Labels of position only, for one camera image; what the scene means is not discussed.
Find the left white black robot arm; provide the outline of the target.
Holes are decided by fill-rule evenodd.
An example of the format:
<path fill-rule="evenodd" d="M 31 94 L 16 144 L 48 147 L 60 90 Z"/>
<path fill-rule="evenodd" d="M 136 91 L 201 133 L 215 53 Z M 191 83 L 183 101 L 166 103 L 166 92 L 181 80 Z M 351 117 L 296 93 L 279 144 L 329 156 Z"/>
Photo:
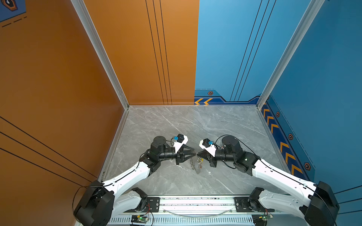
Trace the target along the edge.
<path fill-rule="evenodd" d="M 162 161 L 175 160 L 180 164 L 195 156 L 187 142 L 182 134 L 176 136 L 172 146 L 165 137 L 155 137 L 134 166 L 112 179 L 96 180 L 86 186 L 79 203 L 72 206 L 74 218 L 84 226 L 105 226 L 112 217 L 126 211 L 146 211 L 148 196 L 134 185 L 152 175 Z"/>

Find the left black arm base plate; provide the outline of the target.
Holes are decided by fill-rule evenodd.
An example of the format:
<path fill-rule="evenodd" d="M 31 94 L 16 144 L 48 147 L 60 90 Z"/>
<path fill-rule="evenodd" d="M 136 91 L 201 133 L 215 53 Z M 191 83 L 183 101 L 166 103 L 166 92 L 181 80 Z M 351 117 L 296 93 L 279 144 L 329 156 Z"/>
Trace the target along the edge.
<path fill-rule="evenodd" d="M 159 212 L 160 207 L 160 197 L 148 197 L 147 201 L 144 203 L 144 207 L 137 207 L 133 210 L 127 210 L 125 213 L 136 213 L 136 212 L 144 212 L 146 213 L 150 210 L 152 213 Z"/>

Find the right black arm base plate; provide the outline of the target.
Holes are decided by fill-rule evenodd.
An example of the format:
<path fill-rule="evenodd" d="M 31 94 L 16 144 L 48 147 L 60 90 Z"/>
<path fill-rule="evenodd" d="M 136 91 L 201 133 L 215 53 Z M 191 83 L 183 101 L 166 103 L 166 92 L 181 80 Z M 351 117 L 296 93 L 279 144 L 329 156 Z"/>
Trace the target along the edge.
<path fill-rule="evenodd" d="M 275 209 L 266 209 L 258 201 L 250 201 L 248 197 L 235 197 L 236 212 L 275 212 Z"/>

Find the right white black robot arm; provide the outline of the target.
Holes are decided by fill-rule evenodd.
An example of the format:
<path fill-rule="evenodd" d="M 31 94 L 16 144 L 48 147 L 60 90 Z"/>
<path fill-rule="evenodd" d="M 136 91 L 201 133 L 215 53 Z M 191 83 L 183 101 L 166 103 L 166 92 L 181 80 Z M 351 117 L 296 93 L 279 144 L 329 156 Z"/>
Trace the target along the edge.
<path fill-rule="evenodd" d="M 252 210 L 282 211 L 304 219 L 309 226 L 336 225 L 340 207 L 330 185 L 293 176 L 271 165 L 252 150 L 243 150 L 243 144 L 232 135 L 223 136 L 221 146 L 206 138 L 200 141 L 202 151 L 197 155 L 209 161 L 211 167 L 216 167 L 218 162 L 232 162 L 238 171 L 262 179 L 285 192 L 281 195 L 255 188 L 248 198 Z"/>

